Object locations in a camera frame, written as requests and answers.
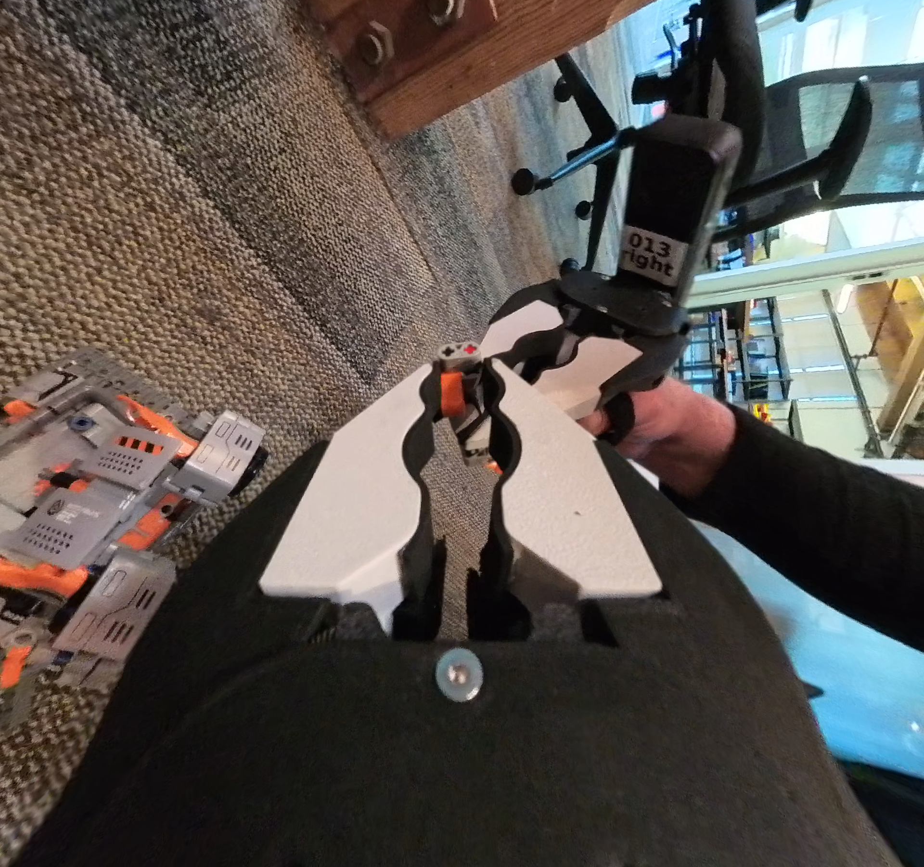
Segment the grey orange toy arm piece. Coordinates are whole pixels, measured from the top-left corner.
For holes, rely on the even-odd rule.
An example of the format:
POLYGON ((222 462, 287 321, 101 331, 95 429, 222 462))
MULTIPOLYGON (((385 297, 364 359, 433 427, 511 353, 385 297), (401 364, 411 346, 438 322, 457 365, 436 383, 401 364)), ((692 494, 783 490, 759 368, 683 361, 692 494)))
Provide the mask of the grey orange toy arm piece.
POLYGON ((441 414, 456 436, 468 466, 487 468, 496 476, 502 469, 491 457, 491 418, 484 403, 482 355, 473 341, 451 342, 437 351, 441 372, 441 414))

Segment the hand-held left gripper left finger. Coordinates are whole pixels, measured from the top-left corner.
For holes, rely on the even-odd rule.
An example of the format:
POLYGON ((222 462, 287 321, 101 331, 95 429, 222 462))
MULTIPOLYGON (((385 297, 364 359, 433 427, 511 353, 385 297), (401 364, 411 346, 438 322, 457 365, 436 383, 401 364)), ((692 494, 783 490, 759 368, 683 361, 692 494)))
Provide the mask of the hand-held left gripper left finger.
POLYGON ((363 604, 382 626, 422 602, 435 545, 422 471, 440 401, 429 362, 334 434, 261 575, 265 595, 363 604))

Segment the wooden beam with bolts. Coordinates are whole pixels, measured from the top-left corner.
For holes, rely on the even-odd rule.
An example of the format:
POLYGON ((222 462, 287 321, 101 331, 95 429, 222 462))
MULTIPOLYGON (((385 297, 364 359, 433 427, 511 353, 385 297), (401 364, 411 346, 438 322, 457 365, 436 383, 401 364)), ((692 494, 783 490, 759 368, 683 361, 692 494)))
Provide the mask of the wooden beam with bolts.
POLYGON ((298 0, 393 141, 592 40, 656 0, 298 0))

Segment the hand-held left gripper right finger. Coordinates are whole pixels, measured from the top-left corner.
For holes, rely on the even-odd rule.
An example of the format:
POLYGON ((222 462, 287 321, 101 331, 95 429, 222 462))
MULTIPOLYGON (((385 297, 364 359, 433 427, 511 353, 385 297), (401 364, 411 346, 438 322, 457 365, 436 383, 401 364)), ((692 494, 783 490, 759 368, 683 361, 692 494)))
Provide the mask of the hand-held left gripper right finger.
POLYGON ((489 360, 491 535, 500 589, 528 611, 663 589, 595 438, 489 360))

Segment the tracked building-block toy robot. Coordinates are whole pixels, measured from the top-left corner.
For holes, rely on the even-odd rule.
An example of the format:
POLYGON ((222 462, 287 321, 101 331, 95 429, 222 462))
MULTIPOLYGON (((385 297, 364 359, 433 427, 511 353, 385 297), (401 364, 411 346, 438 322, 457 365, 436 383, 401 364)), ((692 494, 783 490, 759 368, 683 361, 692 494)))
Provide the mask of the tracked building-block toy robot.
POLYGON ((2 713, 41 675, 101 690, 177 583, 173 541, 268 459, 263 427, 191 412, 77 349, 2 395, 2 713))

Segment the black mesh office chair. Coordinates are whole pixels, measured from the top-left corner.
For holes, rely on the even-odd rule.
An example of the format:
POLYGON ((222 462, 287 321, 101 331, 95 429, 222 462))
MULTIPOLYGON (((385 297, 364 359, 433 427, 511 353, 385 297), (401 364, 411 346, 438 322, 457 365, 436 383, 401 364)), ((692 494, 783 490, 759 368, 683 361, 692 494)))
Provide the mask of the black mesh office chair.
POLYGON ((804 145, 799 98, 784 86, 765 86, 757 19, 789 2, 803 21, 813 0, 699 0, 689 6, 687 40, 677 44, 664 27, 671 72, 645 72, 633 80, 634 105, 663 104, 666 113, 721 119, 737 127, 743 151, 722 210, 729 222, 712 239, 734 242, 810 214, 838 199, 872 124, 872 95, 861 76, 849 94, 838 129, 814 157, 804 145))

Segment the person's right forearm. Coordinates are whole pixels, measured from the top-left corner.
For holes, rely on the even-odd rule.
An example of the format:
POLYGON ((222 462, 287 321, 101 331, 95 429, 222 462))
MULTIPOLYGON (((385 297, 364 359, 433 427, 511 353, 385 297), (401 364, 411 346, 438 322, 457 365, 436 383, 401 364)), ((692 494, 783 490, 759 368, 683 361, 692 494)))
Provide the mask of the person's right forearm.
POLYGON ((738 411, 702 493, 665 495, 841 614, 923 650, 923 490, 738 411))

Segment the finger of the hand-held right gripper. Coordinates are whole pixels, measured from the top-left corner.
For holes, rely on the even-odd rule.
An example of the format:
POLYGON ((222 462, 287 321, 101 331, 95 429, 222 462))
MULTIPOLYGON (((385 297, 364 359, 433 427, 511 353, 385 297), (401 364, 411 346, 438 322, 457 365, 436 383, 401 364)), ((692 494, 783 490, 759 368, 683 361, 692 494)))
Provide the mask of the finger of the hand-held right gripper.
POLYGON ((532 417, 556 422, 561 415, 578 422, 601 407, 603 387, 642 357, 642 351, 616 338, 572 337, 558 350, 536 353, 532 417))
POLYGON ((498 361, 524 380, 538 380, 574 360, 581 340, 571 303, 534 300, 492 322, 484 335, 484 361, 498 361))

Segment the person's right hand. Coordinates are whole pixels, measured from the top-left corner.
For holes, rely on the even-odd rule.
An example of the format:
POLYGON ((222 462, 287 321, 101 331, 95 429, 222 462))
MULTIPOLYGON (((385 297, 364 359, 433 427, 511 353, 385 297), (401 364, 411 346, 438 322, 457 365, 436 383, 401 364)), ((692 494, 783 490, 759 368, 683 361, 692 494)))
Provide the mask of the person's right hand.
POLYGON ((578 424, 688 499, 701 495, 717 475, 736 434, 729 407, 673 378, 652 390, 621 394, 578 424))

